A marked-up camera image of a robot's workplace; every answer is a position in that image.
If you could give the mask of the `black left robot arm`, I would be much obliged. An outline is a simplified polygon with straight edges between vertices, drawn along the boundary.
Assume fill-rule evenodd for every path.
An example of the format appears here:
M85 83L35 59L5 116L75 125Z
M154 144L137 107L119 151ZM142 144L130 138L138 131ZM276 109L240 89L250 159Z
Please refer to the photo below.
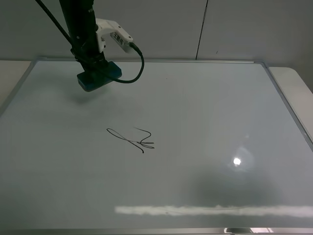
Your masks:
M59 1L70 39L73 43L71 52L85 71L105 70L108 61L104 53L99 52L92 0Z

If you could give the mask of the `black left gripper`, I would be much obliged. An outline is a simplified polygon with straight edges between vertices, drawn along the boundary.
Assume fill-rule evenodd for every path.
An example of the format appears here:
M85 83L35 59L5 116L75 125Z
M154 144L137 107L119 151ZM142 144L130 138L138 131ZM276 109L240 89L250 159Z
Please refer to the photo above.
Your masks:
M99 52L98 45L75 45L71 53L83 68L83 72L77 75L78 79L107 79L109 63Z

